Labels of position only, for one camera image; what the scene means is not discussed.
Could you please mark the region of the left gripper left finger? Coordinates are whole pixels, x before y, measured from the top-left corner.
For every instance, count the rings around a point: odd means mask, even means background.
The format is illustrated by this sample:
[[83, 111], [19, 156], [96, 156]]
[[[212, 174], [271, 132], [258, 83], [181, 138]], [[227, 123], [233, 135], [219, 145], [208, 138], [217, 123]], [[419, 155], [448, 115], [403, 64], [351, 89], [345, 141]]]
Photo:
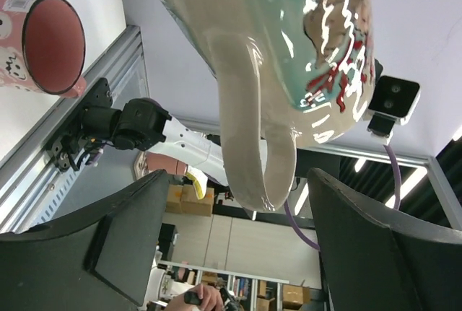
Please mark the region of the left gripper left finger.
[[168, 187], [158, 170], [65, 216], [2, 234], [1, 308], [139, 309]]

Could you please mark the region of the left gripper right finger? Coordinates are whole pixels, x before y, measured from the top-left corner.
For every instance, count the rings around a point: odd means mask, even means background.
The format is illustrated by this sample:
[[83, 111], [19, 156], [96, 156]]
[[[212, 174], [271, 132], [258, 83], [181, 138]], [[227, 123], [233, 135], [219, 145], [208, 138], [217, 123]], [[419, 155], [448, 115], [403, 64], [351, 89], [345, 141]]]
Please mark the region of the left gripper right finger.
[[335, 310], [460, 310], [461, 232], [356, 192], [318, 168], [310, 205]]

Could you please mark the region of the pink cartoon mug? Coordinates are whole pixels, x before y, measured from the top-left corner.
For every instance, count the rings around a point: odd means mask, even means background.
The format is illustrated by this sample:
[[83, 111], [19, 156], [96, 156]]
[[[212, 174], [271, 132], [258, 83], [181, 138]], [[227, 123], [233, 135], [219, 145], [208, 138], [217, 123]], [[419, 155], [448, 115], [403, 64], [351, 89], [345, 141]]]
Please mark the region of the pink cartoon mug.
[[80, 97], [84, 28], [67, 0], [1, 0], [1, 86]]

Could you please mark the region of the beige ceramic mug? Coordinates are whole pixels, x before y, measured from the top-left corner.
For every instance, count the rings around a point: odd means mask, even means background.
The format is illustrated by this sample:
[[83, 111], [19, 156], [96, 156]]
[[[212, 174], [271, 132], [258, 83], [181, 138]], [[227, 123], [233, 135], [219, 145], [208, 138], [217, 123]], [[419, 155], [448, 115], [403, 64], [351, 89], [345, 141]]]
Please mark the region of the beige ceramic mug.
[[217, 80], [236, 201], [276, 211], [297, 150], [362, 119], [375, 89], [370, 0], [161, 0]]

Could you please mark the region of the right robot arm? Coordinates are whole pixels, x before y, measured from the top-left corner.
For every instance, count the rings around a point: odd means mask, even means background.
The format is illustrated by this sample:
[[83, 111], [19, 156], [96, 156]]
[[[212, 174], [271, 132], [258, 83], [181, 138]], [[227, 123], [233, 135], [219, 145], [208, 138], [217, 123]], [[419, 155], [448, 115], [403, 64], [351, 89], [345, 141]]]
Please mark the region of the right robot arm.
[[195, 167], [228, 186], [221, 146], [190, 130], [148, 98], [128, 101], [123, 109], [88, 107], [82, 113], [84, 135], [119, 150], [162, 154]]

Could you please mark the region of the person hand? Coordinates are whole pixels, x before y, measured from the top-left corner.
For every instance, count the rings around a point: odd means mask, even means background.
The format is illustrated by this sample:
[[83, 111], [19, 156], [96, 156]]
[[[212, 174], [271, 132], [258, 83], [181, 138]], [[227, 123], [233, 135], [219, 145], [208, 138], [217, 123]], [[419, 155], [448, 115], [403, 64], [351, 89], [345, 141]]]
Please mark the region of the person hand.
[[201, 304], [199, 306], [187, 304], [184, 299], [185, 293], [182, 293], [169, 301], [165, 311], [223, 310], [224, 303], [218, 289], [212, 286], [198, 284], [188, 291], [198, 294], [198, 297], [201, 299]]

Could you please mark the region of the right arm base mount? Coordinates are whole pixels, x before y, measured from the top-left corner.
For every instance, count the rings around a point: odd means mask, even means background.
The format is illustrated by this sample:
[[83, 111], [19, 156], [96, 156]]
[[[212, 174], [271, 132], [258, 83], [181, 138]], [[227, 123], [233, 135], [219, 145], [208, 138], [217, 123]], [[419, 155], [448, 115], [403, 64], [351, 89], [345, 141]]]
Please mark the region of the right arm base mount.
[[109, 131], [108, 116], [112, 105], [108, 80], [101, 77], [58, 125], [47, 141], [45, 150], [60, 172], [77, 170], [79, 153], [99, 133]]

